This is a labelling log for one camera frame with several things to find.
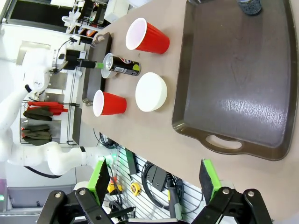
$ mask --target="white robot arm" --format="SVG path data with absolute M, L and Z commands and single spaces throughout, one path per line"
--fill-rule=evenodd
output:
M 111 150 L 100 145 L 99 147 L 76 147 L 64 153 L 57 142 L 49 142 L 42 146 L 14 144 L 10 126 L 17 118 L 22 101 L 31 91 L 41 91 L 48 86 L 49 75 L 47 71 L 49 69 L 41 66 L 34 69 L 34 81 L 31 85 L 25 85 L 24 88 L 11 93 L 0 103 L 0 108 L 2 108 L 2 115 L 0 116 L 0 161 L 8 161 L 19 166 L 36 166 L 47 161 L 51 172 L 55 175 L 63 175 L 78 166 L 94 168 L 99 160 L 111 154 Z

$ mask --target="metal grate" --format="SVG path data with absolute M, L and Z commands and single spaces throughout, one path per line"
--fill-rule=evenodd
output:
M 145 164 L 146 160 L 140 156 L 137 156 L 137 163 L 140 172 L 136 175 L 132 175 L 134 182 L 138 182 L 142 188 L 141 183 L 141 170 Z M 117 161 L 117 179 L 123 187 L 122 199 L 124 207 L 135 206 L 136 207 L 136 217 L 145 218 L 145 219 L 162 219 L 170 218 L 169 211 L 159 208 L 153 204 L 153 202 L 148 198 L 145 192 L 141 190 L 141 193 L 138 196 L 134 196 L 130 192 L 131 180 L 128 175 L 129 168 L 126 157 L 126 152 L 124 148 L 121 148 L 118 152 L 118 161 Z M 167 191 L 163 192 L 158 191 L 149 184 L 149 189 L 153 192 L 153 195 L 161 202 L 168 204 Z M 199 212 L 205 207 L 205 202 L 202 201 L 201 189 L 198 187 L 189 184 L 184 181 L 184 199 L 182 201 L 183 212 L 192 211 L 200 204 L 200 207 L 191 212 L 190 214 L 183 215 L 184 221 L 191 223 Z M 106 196 L 106 199 L 116 200 L 116 196 Z

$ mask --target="red plastic cup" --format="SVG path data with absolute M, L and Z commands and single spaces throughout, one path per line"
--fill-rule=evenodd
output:
M 169 48 L 170 40 L 144 18 L 135 20 L 127 31 L 126 46 L 129 50 L 141 50 L 164 54 Z
M 100 115 L 112 115 L 124 113 L 127 101 L 123 97 L 98 90 L 93 98 L 93 113 L 96 117 Z

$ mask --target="bolt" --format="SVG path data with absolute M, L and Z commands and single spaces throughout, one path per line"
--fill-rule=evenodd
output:
M 223 189 L 222 192 L 223 192 L 223 194 L 228 195 L 229 194 L 229 189 L 225 188 L 225 189 Z
M 248 196 L 253 197 L 254 196 L 254 192 L 253 191 L 248 192 Z
M 86 193 L 85 190 L 81 190 L 81 191 L 79 192 L 80 195 L 84 195 L 85 193 Z

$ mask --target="table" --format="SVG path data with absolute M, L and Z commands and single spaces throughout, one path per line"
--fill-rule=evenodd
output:
M 291 0 L 294 18 L 299 24 L 299 1 Z M 95 117 L 91 107 L 83 107 L 83 122 L 95 127 L 109 138 L 146 158 L 161 168 L 196 185 L 202 158 L 213 161 L 220 179 L 231 181 L 239 192 L 256 188 L 271 215 L 282 220 L 299 211 L 299 119 L 297 119 L 289 154 L 281 161 L 267 161 L 249 155 L 222 155 L 202 146 L 192 138 L 176 133 L 171 126 L 176 93 L 178 66 L 185 16 L 185 0 L 153 0 L 102 30 L 114 38 L 111 52 L 142 65 L 139 77 L 118 74 L 106 82 L 105 91 L 123 96 L 128 101 L 124 114 Z M 130 24 L 138 17 L 162 30 L 171 40 L 164 55 L 137 50 L 130 51 L 125 36 Z M 135 102 L 135 88 L 146 72 L 155 72 L 165 80 L 168 97 L 154 112 L 142 112 Z

